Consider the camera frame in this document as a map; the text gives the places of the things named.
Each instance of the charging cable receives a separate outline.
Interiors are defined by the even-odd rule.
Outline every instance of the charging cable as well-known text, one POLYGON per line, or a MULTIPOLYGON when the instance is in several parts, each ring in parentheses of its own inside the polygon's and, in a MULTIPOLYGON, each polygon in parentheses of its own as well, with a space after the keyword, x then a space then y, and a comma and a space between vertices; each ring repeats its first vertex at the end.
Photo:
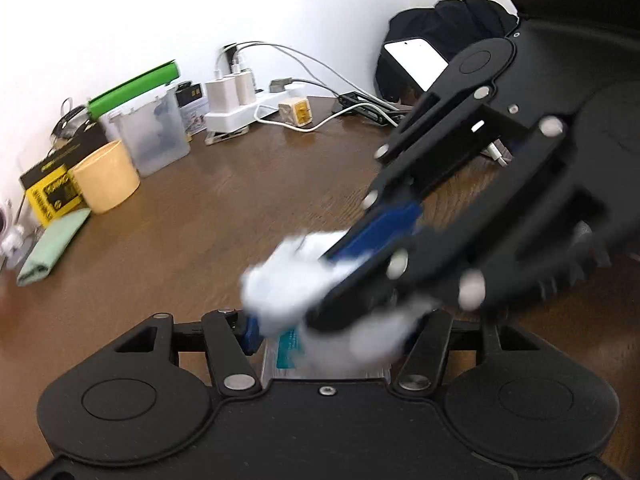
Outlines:
POLYGON ((257 122, 262 123, 262 124, 274 124, 275 126, 283 126, 284 128, 288 128, 289 130, 293 130, 294 132, 301 132, 303 134, 309 134, 311 132, 316 131, 318 128, 324 126, 325 124, 327 124, 331 119, 335 119, 336 117, 339 117, 342 114, 350 112, 354 108, 358 108, 358 107, 373 108, 374 110, 376 110, 377 112, 382 114, 384 116, 384 118, 387 121, 389 121, 390 124, 392 124, 393 126, 398 126, 398 124, 391 117, 389 117, 387 114, 385 114, 385 112, 384 112, 384 110, 382 108, 380 108, 379 106, 376 106, 375 104, 372 104, 372 103, 358 103, 356 105, 349 106, 348 108, 345 108, 344 110, 340 110, 337 114, 334 114, 334 115, 332 115, 330 117, 327 117, 324 121, 322 121, 320 124, 317 124, 313 128, 299 128, 297 126, 292 126, 291 124, 279 123, 277 121, 267 121, 265 119, 259 118, 258 117, 258 110, 260 110, 260 108, 269 108, 270 110, 274 110, 275 112, 278 111, 277 108, 274 108, 273 106, 269 106, 269 105, 257 105, 257 107, 255 107, 254 119, 257 122))
POLYGON ((279 43, 268 43, 267 41, 261 41, 260 43, 257 42, 244 42, 242 44, 242 46, 239 46, 238 49, 236 50, 236 53, 234 54, 234 58, 236 58, 238 56, 238 54, 240 54, 240 52, 246 48, 249 48, 250 46, 261 46, 261 45, 267 45, 267 46, 272 46, 272 47, 280 47, 280 48, 284 48, 286 50, 290 50, 292 52, 295 52, 297 54, 300 54, 300 56, 304 56, 309 58, 312 61, 315 61, 316 63, 324 66, 329 72, 333 73, 334 75, 338 76, 340 79, 342 79, 345 83, 347 83, 349 86, 355 88, 358 92, 366 95, 367 97, 369 97, 370 99, 372 99, 372 101, 375 101, 383 106, 391 106, 392 108, 396 109, 397 108, 395 106, 393 106, 390 103, 387 103, 385 101, 383 101, 382 99, 379 99, 378 97, 376 97, 373 94, 370 94, 369 92, 367 92, 366 90, 363 90, 362 88, 360 88, 359 86, 357 86, 355 83, 349 81, 347 78, 345 78, 345 76, 343 76, 342 74, 336 72, 333 68, 331 68, 329 65, 327 65, 327 63, 324 63, 322 61, 320 61, 319 59, 316 59, 313 56, 310 56, 309 54, 305 54, 304 52, 301 52, 300 50, 296 50, 295 48, 291 48, 290 46, 287 45, 283 45, 283 44, 279 44, 279 43))
MULTIPOLYGON (((242 41, 241 43, 235 43, 232 45, 229 45, 228 47, 226 47, 218 56, 218 58, 216 59, 216 77, 215 79, 220 79, 222 77, 222 69, 220 67, 220 62, 222 62, 222 59, 225 55, 225 53, 227 53, 229 50, 231 50, 232 48, 237 48, 239 45, 244 45, 244 44, 263 44, 263 41, 242 41)), ((278 47, 278 46, 274 46, 273 47, 275 50, 277 50, 278 52, 284 54, 285 56, 289 56, 293 61, 295 61, 296 63, 298 63, 304 70, 306 73, 309 74, 309 76, 311 76, 313 79, 315 79, 316 81, 318 81, 320 84, 326 85, 326 83, 324 81, 322 81, 316 74, 314 74, 313 72, 311 72, 311 69, 304 63, 302 62, 299 58, 297 58, 296 56, 294 56, 293 54, 291 54, 290 52, 287 52, 286 50, 278 47)))
POLYGON ((271 94, 279 94, 280 92, 284 92, 286 90, 286 86, 292 83, 306 83, 308 85, 315 85, 315 86, 319 86, 320 88, 324 88, 325 90, 328 90, 336 97, 340 95, 333 88, 325 85, 324 83, 318 83, 316 81, 311 81, 309 79, 301 79, 298 77, 283 77, 280 79, 273 79, 269 83, 269 92, 271 94))

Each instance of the phone screen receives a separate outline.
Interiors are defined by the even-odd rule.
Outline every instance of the phone screen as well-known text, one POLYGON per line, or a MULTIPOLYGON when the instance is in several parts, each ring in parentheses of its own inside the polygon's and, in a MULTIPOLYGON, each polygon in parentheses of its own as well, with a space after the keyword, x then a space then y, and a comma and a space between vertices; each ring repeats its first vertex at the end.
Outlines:
POLYGON ((421 38, 387 43, 385 49, 423 91, 429 89, 448 65, 438 51, 421 38))

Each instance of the white cable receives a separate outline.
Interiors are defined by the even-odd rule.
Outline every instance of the white cable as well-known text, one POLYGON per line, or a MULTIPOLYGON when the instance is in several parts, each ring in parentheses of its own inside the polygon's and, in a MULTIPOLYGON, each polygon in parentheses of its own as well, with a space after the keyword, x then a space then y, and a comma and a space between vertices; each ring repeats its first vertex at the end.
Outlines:
POLYGON ((353 105, 353 106, 350 106, 348 108, 345 108, 344 110, 340 110, 337 114, 334 114, 334 115, 332 115, 330 117, 327 117, 324 121, 322 121, 320 124, 317 124, 313 128, 299 128, 297 126, 292 126, 291 124, 279 123, 277 121, 266 121, 264 119, 259 118, 258 117, 258 110, 260 108, 269 108, 271 110, 278 111, 277 108, 274 108, 273 106, 269 106, 269 105, 257 105, 257 107, 255 107, 255 111, 254 111, 254 119, 256 121, 258 121, 259 123, 262 123, 262 124, 274 124, 275 126, 284 126, 285 128, 288 128, 289 130, 293 130, 295 132, 301 132, 303 134, 308 134, 308 133, 316 131, 321 126, 324 126, 331 119, 335 119, 336 117, 341 116, 342 114, 350 112, 354 108, 358 108, 358 107, 361 107, 361 106, 364 106, 364 107, 367 107, 367 108, 373 108, 374 110, 380 112, 384 116, 384 118, 387 121, 389 121, 390 124, 392 124, 393 126, 398 126, 398 124, 391 117, 389 117, 387 114, 385 114, 384 111, 380 107, 378 107, 378 106, 376 106, 375 104, 372 104, 372 103, 358 103, 356 105, 353 105))
POLYGON ((218 55, 218 58, 216 59, 216 64, 214 65, 214 69, 215 70, 220 70, 220 62, 222 61, 222 58, 224 57, 225 53, 228 50, 231 50, 234 47, 238 47, 240 45, 244 45, 247 43, 262 43, 261 41, 241 41, 240 43, 234 43, 229 45, 228 47, 225 47, 222 52, 220 52, 220 54, 218 55))
POLYGON ((378 97, 376 97, 373 94, 370 94, 369 92, 367 92, 366 90, 363 90, 362 88, 360 88, 359 86, 357 86, 355 83, 349 81, 347 78, 345 78, 343 75, 341 75, 340 73, 336 72, 333 68, 331 68, 329 65, 327 65, 327 63, 324 63, 322 61, 320 61, 319 59, 316 59, 313 56, 310 56, 309 54, 305 54, 304 52, 301 52, 299 50, 296 50, 295 48, 291 48, 290 46, 287 45, 283 45, 283 44, 279 44, 279 43, 269 43, 267 41, 261 41, 261 42, 253 42, 252 44, 245 44, 244 46, 239 47, 236 50, 236 53, 234 54, 234 57, 237 56, 241 50, 248 48, 250 46, 258 46, 258 45, 267 45, 267 46, 273 46, 273 47, 280 47, 280 48, 286 48, 287 50, 290 50, 292 52, 295 52, 297 54, 300 54, 300 56, 305 56, 308 57, 309 59, 311 59, 312 61, 315 61, 316 63, 319 63, 320 65, 324 66, 327 70, 329 70, 331 73, 333 73, 334 75, 338 76, 340 79, 342 79, 345 83, 347 83, 349 86, 352 86, 353 88, 355 88, 358 92, 368 96, 370 99, 372 99, 373 101, 383 105, 383 106, 391 106, 393 109, 397 110, 397 108, 395 106, 393 106, 390 103, 387 103, 385 101, 383 101, 382 99, 379 99, 378 97))
MULTIPOLYGON (((215 64, 216 73, 222 73, 221 70, 220 70, 220 62, 222 61, 222 58, 225 55, 225 52, 231 50, 233 47, 238 47, 239 45, 244 45, 244 44, 248 45, 249 43, 252 43, 252 44, 263 44, 264 42, 263 41, 241 41, 240 43, 235 43, 235 44, 229 45, 222 52, 220 52, 218 58, 216 59, 216 64, 215 64)), ((322 81, 322 79, 320 79, 316 74, 311 72, 310 68, 307 65, 305 65, 301 60, 299 60, 296 56, 294 56, 293 54, 291 54, 291 53, 287 52, 286 50, 283 50, 283 49, 281 49, 280 47, 277 47, 277 46, 274 46, 274 49, 277 50, 278 52, 281 52, 285 56, 289 56, 296 63, 298 63, 302 68, 304 68, 305 72, 308 73, 313 79, 315 79, 319 83, 322 83, 323 85, 327 86, 327 84, 324 81, 322 81)))

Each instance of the circular base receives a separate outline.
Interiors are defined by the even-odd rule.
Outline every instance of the circular base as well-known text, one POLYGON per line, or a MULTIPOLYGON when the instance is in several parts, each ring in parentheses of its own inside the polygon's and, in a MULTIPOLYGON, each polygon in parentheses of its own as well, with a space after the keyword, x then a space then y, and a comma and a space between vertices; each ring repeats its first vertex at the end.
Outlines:
POLYGON ((472 449, 521 466, 601 451, 619 410, 606 382, 564 354, 542 350, 491 356, 453 381, 444 407, 472 449))
POLYGON ((149 354, 91 359, 49 385, 38 423, 49 445, 80 462, 155 460, 196 433, 211 412, 206 386, 149 354))

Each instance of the yellow and black box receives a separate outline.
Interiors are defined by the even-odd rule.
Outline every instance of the yellow and black box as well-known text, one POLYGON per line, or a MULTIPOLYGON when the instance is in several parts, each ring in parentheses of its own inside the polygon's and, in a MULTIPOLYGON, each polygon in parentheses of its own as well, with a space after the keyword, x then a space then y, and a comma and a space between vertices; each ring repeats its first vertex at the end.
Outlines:
POLYGON ((100 123, 89 124, 83 132, 20 177, 27 200, 44 227, 82 202, 67 171, 106 143, 100 123))

